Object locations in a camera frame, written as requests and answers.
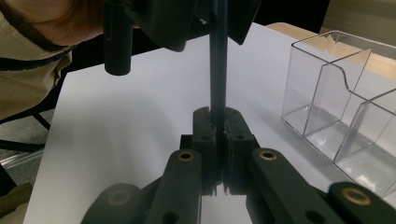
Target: acrylic organizer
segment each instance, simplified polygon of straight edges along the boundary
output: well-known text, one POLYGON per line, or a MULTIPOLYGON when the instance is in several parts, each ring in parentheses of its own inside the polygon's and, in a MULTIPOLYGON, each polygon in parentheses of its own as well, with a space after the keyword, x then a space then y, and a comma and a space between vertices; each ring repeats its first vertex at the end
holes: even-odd
POLYGON ((282 119, 353 181, 396 190, 396 48, 334 31, 291 45, 282 119))

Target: white surface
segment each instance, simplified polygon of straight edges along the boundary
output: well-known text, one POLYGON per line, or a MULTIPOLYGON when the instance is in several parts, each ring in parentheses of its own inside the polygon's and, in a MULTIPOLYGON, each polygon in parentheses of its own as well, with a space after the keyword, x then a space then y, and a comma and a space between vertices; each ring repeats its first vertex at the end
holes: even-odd
MULTIPOLYGON (((261 147, 281 151, 327 191, 346 178, 280 119, 294 41, 258 24, 244 45, 230 40, 227 106, 243 114, 261 147)), ((143 188, 161 176, 180 136, 192 132, 192 112, 209 105, 208 43, 205 36, 181 53, 134 56, 124 77, 102 65, 69 74, 24 223, 79 223, 103 189, 143 188)), ((251 223, 245 198, 204 197, 202 223, 251 223)))

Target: person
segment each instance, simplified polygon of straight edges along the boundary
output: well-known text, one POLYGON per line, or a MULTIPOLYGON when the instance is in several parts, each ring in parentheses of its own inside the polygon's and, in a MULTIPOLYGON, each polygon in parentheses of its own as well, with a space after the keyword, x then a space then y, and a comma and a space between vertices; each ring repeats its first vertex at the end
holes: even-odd
POLYGON ((0 64, 47 62, 0 69, 0 120, 39 104, 71 63, 71 47, 100 35, 102 24, 102 0, 0 0, 0 64))

